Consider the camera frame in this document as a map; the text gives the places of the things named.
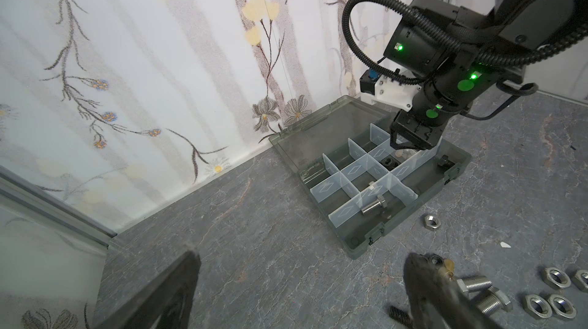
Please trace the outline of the silver hex nut top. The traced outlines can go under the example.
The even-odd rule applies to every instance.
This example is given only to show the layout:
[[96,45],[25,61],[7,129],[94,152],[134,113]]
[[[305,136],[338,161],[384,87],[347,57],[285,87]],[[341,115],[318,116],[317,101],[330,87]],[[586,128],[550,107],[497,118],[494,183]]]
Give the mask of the silver hex nut top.
[[428,214],[424,217],[424,226],[428,230],[435,231],[440,228],[441,223],[436,216]]

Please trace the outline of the black hex bolt lower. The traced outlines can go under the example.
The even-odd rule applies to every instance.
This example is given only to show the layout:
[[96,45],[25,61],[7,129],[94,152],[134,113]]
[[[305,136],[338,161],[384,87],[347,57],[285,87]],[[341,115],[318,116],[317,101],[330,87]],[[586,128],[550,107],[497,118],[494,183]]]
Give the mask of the black hex bolt lower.
[[395,306],[390,306],[389,316],[394,321],[396,321],[396,323],[403,325],[405,328],[409,328],[409,329],[413,328],[412,319],[410,318],[410,315],[408,315],[407,312],[405,312]]

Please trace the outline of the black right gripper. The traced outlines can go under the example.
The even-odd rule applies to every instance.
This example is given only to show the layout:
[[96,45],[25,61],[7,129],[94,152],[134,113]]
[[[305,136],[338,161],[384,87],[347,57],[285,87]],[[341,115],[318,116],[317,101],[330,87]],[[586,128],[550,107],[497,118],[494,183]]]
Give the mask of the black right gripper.
[[390,124],[390,146],[395,150],[431,150],[441,140],[445,126],[430,127],[403,110]]

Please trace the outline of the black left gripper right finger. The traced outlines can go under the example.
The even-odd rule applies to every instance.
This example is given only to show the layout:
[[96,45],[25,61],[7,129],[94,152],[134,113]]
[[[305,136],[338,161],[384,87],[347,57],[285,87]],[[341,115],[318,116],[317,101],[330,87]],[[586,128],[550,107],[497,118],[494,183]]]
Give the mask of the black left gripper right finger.
[[404,285],[413,328],[495,328],[457,287],[426,259],[412,252],[404,263]]

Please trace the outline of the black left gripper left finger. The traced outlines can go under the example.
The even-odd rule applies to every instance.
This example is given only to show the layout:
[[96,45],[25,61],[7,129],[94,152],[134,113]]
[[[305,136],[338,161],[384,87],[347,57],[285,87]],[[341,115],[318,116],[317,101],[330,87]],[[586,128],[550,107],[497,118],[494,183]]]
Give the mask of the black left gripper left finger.
[[201,266],[188,250],[98,327],[187,328]]

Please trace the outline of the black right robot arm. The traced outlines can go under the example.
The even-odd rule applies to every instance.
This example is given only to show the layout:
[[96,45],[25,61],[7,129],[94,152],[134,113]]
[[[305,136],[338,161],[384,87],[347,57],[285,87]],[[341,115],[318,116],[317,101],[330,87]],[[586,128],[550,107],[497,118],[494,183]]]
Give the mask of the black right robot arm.
[[[401,16],[384,58],[408,69],[404,76],[370,59],[356,44],[351,14],[361,3],[386,7]],[[473,102],[491,87],[511,100],[537,92],[534,83],[510,88],[512,72],[545,61],[587,35],[587,0],[496,0],[486,15],[441,0],[348,0],[341,31],[349,49],[377,73],[417,85],[409,109],[390,125],[392,148],[430,150],[449,120],[469,117]]]

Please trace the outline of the green plastic compartment organizer box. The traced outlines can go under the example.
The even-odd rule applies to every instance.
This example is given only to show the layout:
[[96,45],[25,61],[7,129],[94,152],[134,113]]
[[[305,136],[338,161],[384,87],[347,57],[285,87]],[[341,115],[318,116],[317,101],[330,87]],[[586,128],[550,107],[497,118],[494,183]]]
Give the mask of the green plastic compartment organizer box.
[[[447,140],[428,151],[393,149],[392,117],[343,96],[269,138],[351,259],[417,212],[472,160]],[[389,171],[381,164],[386,157],[400,164]],[[364,216],[361,208],[378,195],[387,207]]]

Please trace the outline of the black nut in box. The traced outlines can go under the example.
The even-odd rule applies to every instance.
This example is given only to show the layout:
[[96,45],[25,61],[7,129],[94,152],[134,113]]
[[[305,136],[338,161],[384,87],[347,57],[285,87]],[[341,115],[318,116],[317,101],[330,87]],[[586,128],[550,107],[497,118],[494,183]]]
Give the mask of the black nut in box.
[[400,163],[393,157],[386,157],[381,161],[381,164],[387,168],[389,171],[395,169]]

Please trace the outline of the black nut pair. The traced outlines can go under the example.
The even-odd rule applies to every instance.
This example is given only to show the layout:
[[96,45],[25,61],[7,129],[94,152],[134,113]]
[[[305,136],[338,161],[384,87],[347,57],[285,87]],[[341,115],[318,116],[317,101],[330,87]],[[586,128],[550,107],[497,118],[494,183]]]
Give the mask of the black nut pair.
[[449,280],[454,280],[455,263],[453,260],[445,259],[436,254],[427,255],[427,260],[440,275]]

